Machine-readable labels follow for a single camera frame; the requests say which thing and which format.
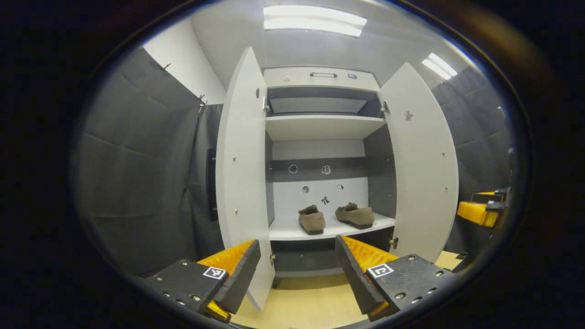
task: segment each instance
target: cabinet door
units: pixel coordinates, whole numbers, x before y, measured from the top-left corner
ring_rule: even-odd
[[[435,97],[405,63],[380,88],[396,166],[397,256],[436,261],[455,219],[459,190],[451,131]]]
[[[247,292],[258,310],[264,307],[274,278],[264,172],[265,97],[266,83],[254,51],[248,47],[236,66],[223,105],[215,179],[225,248],[251,239],[260,242],[260,261]]]

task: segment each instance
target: shoe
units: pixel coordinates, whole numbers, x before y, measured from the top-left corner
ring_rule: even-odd
[[[374,224],[374,212],[372,212],[371,207],[358,209],[355,203],[338,207],[335,211],[335,217],[338,221],[359,229],[370,228]]]
[[[325,216],[317,209],[316,205],[298,211],[298,222],[308,235],[323,234],[325,228]]]

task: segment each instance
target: metal handle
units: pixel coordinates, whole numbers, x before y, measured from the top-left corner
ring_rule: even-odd
[[[311,77],[314,76],[315,74],[332,74],[334,78],[337,77],[337,73],[333,73],[333,72],[311,72],[311,73],[309,73],[309,75]]]

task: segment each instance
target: beige floor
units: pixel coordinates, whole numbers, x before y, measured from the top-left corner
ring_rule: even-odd
[[[460,260],[443,251],[438,267],[453,269]],[[232,323],[253,328],[335,328],[367,319],[362,315],[345,275],[313,279],[284,279],[271,289],[264,310],[244,298]]]

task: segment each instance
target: white shelf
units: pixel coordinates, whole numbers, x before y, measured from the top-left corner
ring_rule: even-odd
[[[344,224],[335,215],[325,217],[323,234],[308,235],[301,227],[297,218],[275,218],[269,228],[271,241],[297,241],[334,238],[336,235],[354,235],[394,226],[394,219],[374,213],[374,225],[366,229],[358,229]]]
[[[383,126],[382,118],[351,115],[287,115],[266,118],[273,141],[303,139],[364,139]]]

